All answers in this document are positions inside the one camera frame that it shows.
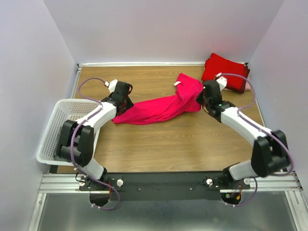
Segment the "white plastic laundry basket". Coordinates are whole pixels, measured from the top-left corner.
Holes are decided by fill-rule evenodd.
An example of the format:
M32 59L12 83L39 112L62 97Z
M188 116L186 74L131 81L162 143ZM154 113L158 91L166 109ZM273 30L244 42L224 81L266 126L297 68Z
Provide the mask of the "white plastic laundry basket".
M62 99L59 100L51 113L43 136L40 140L36 159L42 164L55 166L72 166L65 160L55 160L56 148L60 137L63 123L67 120L78 120L87 115L96 107L96 102L85 99Z

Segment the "aluminium frame rail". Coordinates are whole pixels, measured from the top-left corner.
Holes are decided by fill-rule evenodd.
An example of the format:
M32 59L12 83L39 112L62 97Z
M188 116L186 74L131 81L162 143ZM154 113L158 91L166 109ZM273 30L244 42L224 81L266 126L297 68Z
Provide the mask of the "aluminium frame rail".
M40 183L40 193L106 193L106 190L95 190L90 187L83 187L77 182L74 174L44 174ZM302 191L303 188L295 173L288 176L269 176L258 178L255 183L250 181L250 185L245 192L253 192L256 185L259 192L279 192L279 191Z

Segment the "folded light pink t shirt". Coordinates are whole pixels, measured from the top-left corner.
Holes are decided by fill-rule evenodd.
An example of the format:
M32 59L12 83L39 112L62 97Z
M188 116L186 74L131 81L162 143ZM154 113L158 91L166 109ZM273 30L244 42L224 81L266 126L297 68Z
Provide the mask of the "folded light pink t shirt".
M245 91L251 90L251 87L246 80L241 78L228 78L225 90L231 90L242 94Z

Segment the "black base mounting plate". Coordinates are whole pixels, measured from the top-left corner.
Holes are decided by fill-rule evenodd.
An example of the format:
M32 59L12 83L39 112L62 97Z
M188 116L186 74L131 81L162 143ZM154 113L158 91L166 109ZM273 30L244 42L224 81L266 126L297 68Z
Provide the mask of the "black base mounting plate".
M220 200L236 190L250 188L248 180L224 185L220 171L109 173L111 188L76 176L81 191L90 192L91 202Z

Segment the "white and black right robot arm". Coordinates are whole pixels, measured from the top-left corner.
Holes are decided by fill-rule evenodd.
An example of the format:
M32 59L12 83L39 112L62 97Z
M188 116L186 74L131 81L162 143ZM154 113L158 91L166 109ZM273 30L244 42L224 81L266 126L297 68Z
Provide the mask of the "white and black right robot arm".
M261 126L244 115L238 107L222 98L226 78L203 82L203 90L196 101L208 115L240 134L252 146L251 158L223 169L213 183L218 187L233 188L240 180L250 177L267 177L292 166L285 134Z

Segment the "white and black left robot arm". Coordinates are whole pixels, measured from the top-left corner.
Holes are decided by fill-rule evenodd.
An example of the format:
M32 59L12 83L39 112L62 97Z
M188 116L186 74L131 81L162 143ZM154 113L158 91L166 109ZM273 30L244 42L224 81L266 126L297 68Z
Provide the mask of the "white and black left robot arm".
M104 82L110 94L98 101L90 113L73 121L63 123L54 154L55 160L71 163L76 169L90 178L90 184L96 190L102 190L108 181L107 169L99 164L94 154L94 136L108 121L125 113L133 107L129 95L133 86L129 83L113 80Z

